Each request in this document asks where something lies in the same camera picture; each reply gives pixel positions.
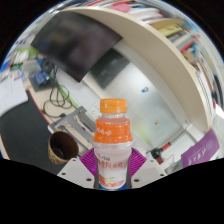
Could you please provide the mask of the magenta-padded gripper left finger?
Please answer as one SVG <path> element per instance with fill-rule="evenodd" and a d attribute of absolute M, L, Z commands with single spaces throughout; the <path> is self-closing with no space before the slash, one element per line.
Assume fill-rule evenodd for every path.
<path fill-rule="evenodd" d="M 57 176 L 84 188 L 98 189 L 98 165 L 94 150 L 89 150 L 80 158 L 70 159 Z"/>

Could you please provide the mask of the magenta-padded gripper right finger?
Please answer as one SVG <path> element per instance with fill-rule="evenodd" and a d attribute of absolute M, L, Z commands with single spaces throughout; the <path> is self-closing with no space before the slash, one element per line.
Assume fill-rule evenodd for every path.
<path fill-rule="evenodd" d="M 126 187 L 141 188 L 166 176 L 166 172 L 152 157 L 144 157 L 138 150 L 132 149 L 128 161 Z"/>

